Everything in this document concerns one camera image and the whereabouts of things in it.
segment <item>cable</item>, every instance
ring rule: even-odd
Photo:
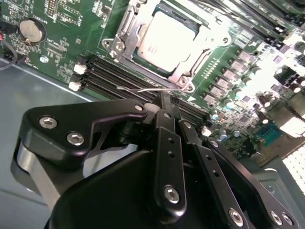
[[[14,63],[16,63],[16,61],[18,60],[18,54],[16,52],[16,50],[3,39],[2,33],[0,32],[0,42],[3,43],[4,46],[6,46],[12,53],[13,53],[13,59],[6,65],[0,67],[0,71],[3,71],[5,69],[8,69],[9,67],[11,67]]]

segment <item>black metal arm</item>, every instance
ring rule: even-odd
[[[294,217],[213,138],[181,120],[169,94],[30,109],[11,170],[52,209],[47,229],[296,229]],[[138,151],[84,179],[84,161]]]

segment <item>screw hole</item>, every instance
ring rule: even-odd
[[[258,51],[258,50],[255,50],[255,51],[253,52],[253,55],[254,55],[254,56],[258,56],[258,54],[259,54],[259,51]]]
[[[168,151],[167,154],[170,158],[175,158],[176,157],[175,154],[172,151]]]
[[[217,173],[217,171],[213,170],[213,174],[215,175],[215,177],[220,177],[219,173]]]
[[[212,158],[209,155],[205,155],[206,159],[208,159],[209,161],[212,160]]]
[[[223,39],[224,44],[227,44],[228,41],[229,41],[229,38],[227,38],[227,37],[225,37],[225,38]]]
[[[234,218],[237,220],[237,221],[240,221],[240,217],[238,215],[234,215]]]
[[[169,138],[169,139],[168,139],[168,141],[169,141],[170,143],[172,143],[172,144],[174,144],[174,143],[175,143],[175,141],[174,141],[174,140],[172,140],[171,138]]]

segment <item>motherboard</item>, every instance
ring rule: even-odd
[[[100,100],[176,98],[237,157],[305,136],[305,2],[3,0],[24,64]]]

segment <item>screw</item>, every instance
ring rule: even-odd
[[[214,147],[218,147],[217,142],[215,142],[215,141],[211,141],[211,143],[212,143],[212,145],[213,145]]]
[[[84,143],[84,137],[79,133],[72,132],[67,135],[67,141],[74,146],[80,146]]]
[[[244,225],[243,218],[235,209],[230,208],[229,215],[237,226],[242,227]]]
[[[267,188],[267,190],[268,190],[268,192],[270,192],[270,194],[272,194],[272,195],[275,193],[274,189],[273,189],[271,186],[269,186],[269,187]]]
[[[135,107],[135,109],[137,109],[138,111],[142,111],[143,110],[143,107],[141,107],[141,106],[139,106],[139,105],[136,105],[136,106],[134,106]]]
[[[177,204],[179,202],[179,194],[176,189],[173,187],[166,187],[164,190],[165,197],[173,204]]]
[[[164,116],[167,117],[167,118],[171,118],[171,115],[166,113],[166,112],[164,113]]]
[[[122,51],[122,49],[123,49],[123,47],[122,47],[121,44],[117,44],[117,45],[115,46],[115,48],[116,48],[118,51]]]
[[[282,220],[278,217],[277,214],[275,214],[274,211],[270,211],[270,214],[271,214],[272,219],[274,220],[274,222],[276,222],[280,226],[283,224]]]
[[[48,58],[47,56],[41,56],[41,57],[39,58],[39,60],[40,60],[41,63],[47,63],[47,62],[49,62],[49,58]]]
[[[289,216],[287,216],[285,213],[282,214],[283,218],[285,219],[285,221],[290,225],[293,226],[294,223],[292,222],[292,220],[290,219]]]
[[[184,124],[185,124],[185,126],[186,126],[187,128],[189,128],[189,129],[192,128],[191,124],[189,124],[189,123],[184,123]]]
[[[51,117],[43,117],[39,120],[39,124],[46,129],[53,129],[57,126],[57,121]]]

